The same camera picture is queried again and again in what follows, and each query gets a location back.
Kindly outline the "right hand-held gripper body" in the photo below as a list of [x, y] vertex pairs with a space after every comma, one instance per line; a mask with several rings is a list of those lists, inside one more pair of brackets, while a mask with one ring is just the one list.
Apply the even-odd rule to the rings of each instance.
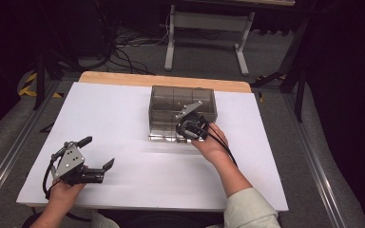
[[188, 131], [199, 136], [199, 139], [194, 141], [204, 141], [208, 135], [209, 122], [196, 111], [201, 105], [202, 101], [187, 104], [176, 115], [178, 124], [182, 124]]

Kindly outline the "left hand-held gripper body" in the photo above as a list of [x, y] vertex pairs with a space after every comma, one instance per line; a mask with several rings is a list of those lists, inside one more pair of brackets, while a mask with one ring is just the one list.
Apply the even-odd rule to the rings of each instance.
[[69, 185], [103, 182], [106, 171], [85, 166], [86, 160], [80, 151], [83, 146], [78, 142], [67, 142], [59, 152], [51, 156], [54, 160], [60, 159], [57, 166], [51, 169], [55, 180]]

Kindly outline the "clear plastic drawer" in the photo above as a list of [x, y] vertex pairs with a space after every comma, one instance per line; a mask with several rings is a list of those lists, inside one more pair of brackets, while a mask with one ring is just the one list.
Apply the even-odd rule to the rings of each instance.
[[198, 140], [199, 136], [185, 128], [184, 135], [181, 136], [176, 132], [177, 123], [154, 122], [149, 125], [148, 138], [155, 142], [165, 143], [188, 143], [192, 140]]

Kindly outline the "clear plastic drawer box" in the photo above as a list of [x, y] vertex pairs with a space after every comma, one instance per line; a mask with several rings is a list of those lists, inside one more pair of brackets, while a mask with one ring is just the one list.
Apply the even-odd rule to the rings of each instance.
[[152, 86], [149, 103], [149, 124], [154, 122], [175, 123], [176, 115], [185, 105], [202, 101], [196, 111], [209, 121], [218, 118], [215, 93], [213, 89], [199, 87]]

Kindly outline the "person's right hand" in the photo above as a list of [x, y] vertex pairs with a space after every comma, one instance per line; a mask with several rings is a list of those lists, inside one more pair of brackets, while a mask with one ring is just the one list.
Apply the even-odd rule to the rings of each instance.
[[214, 166], [230, 162], [227, 151], [221, 145], [221, 142], [228, 145], [228, 140], [222, 130], [216, 124], [211, 123], [208, 133], [209, 136], [204, 141], [193, 141], [192, 144]]

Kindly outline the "person's left hand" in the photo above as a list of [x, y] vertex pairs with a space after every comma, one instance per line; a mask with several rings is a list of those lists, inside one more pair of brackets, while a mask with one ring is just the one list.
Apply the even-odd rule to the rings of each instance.
[[50, 189], [49, 202], [72, 207], [84, 188], [84, 184], [69, 185], [58, 182]]

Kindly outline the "white board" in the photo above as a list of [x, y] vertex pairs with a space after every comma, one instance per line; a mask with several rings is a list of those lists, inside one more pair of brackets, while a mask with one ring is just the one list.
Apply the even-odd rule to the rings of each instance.
[[[150, 88], [76, 83], [29, 171], [18, 202], [46, 204], [42, 183], [50, 157], [66, 142], [91, 136], [82, 148], [86, 165], [114, 160], [102, 183], [89, 184], [78, 205], [180, 211], [216, 211], [226, 196], [215, 168], [189, 143], [153, 142], [148, 138]], [[242, 174], [277, 211], [288, 204], [275, 160], [251, 93], [218, 91], [217, 124]]]

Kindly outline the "wooden table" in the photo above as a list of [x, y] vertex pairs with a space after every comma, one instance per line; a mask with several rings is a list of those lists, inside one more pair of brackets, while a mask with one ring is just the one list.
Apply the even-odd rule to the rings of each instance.
[[251, 93], [251, 86], [246, 82], [199, 79], [156, 75], [139, 75], [114, 72], [84, 72], [81, 83], [120, 85], [120, 86], [182, 86], [211, 88], [216, 91]]

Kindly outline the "yellow and black floor tape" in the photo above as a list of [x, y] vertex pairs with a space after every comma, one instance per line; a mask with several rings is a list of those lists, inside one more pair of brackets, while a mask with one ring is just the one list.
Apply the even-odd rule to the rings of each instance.
[[20, 96], [23, 95], [27, 95], [30, 97], [36, 97], [37, 96], [37, 92], [36, 91], [31, 91], [30, 90], [30, 86], [33, 83], [33, 81], [36, 79], [37, 74], [36, 73], [31, 73], [29, 75], [29, 77], [26, 79], [24, 85], [21, 87], [20, 91], [18, 92], [18, 94]]

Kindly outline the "black metal stand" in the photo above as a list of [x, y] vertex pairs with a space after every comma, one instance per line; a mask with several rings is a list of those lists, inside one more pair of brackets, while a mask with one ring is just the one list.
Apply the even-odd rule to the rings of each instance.
[[260, 80], [257, 79], [254, 83], [251, 84], [251, 87], [261, 87], [278, 79], [281, 76], [284, 76], [285, 79], [279, 86], [279, 90], [281, 93], [290, 93], [295, 86], [297, 87], [295, 115], [300, 123], [302, 122], [301, 112], [305, 90], [305, 76], [303, 70], [303, 62], [296, 62], [296, 58], [298, 56], [298, 50], [300, 48], [304, 32], [307, 29], [309, 21], [309, 16], [304, 16], [301, 20], [301, 24], [298, 30], [295, 32], [295, 36], [290, 46], [288, 47], [288, 50], [283, 60], [281, 61], [279, 69], [276, 72], [261, 78]]
[[60, 62], [79, 70], [77, 57], [67, 29], [63, 0], [33, 0], [36, 15], [33, 19], [36, 29], [36, 86], [37, 96], [34, 110], [37, 110], [46, 97], [45, 73], [53, 80], [64, 76]]

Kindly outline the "person's pale clothing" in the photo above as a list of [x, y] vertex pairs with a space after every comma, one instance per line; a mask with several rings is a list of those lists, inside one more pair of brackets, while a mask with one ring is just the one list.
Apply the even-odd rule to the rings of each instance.
[[278, 213], [256, 188], [227, 199], [221, 213], [114, 211], [92, 213], [91, 228], [280, 228]]

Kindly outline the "metal floor rail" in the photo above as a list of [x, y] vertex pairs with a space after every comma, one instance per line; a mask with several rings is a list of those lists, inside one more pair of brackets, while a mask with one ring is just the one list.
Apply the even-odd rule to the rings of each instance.
[[283, 94], [282, 98], [285, 102], [286, 108], [288, 109], [289, 115], [294, 122], [295, 129], [304, 148], [306, 161], [317, 186], [318, 193], [324, 204], [325, 210], [327, 211], [327, 215], [332, 223], [332, 227], [348, 228], [344, 217], [340, 213], [331, 184], [326, 177], [326, 174], [320, 164], [317, 154], [310, 145], [310, 140], [306, 129], [304, 128], [303, 124], [298, 121], [295, 113], [295, 102], [288, 94]]
[[60, 81], [48, 83], [44, 92], [45, 98], [37, 109], [34, 109], [34, 100], [21, 99], [0, 121], [0, 189], [59, 84]]

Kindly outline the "grey metal table frame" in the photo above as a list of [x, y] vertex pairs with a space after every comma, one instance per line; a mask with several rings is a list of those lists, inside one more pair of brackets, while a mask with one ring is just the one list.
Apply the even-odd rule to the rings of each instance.
[[240, 40], [234, 45], [234, 51], [243, 76], [249, 75], [249, 69], [243, 54], [250, 28], [254, 22], [255, 13], [246, 16], [209, 14], [198, 12], [182, 12], [176, 5], [170, 7], [168, 21], [168, 44], [165, 54], [164, 69], [170, 71], [173, 67], [175, 49], [175, 28], [183, 29], [213, 29], [240, 32]]

